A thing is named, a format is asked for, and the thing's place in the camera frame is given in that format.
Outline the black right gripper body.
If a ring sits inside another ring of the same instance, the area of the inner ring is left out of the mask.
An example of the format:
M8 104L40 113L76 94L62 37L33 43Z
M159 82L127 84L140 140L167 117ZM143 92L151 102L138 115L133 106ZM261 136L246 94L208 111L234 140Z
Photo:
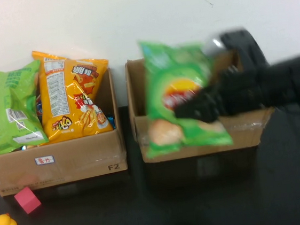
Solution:
M212 82L219 115L233 116L263 108L257 71L228 68Z

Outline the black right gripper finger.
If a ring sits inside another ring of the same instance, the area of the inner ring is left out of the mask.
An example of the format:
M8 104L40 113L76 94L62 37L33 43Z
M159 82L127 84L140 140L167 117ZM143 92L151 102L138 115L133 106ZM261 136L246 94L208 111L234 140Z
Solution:
M192 98L175 107L176 118L214 122L219 117L217 98L217 92L201 89Z

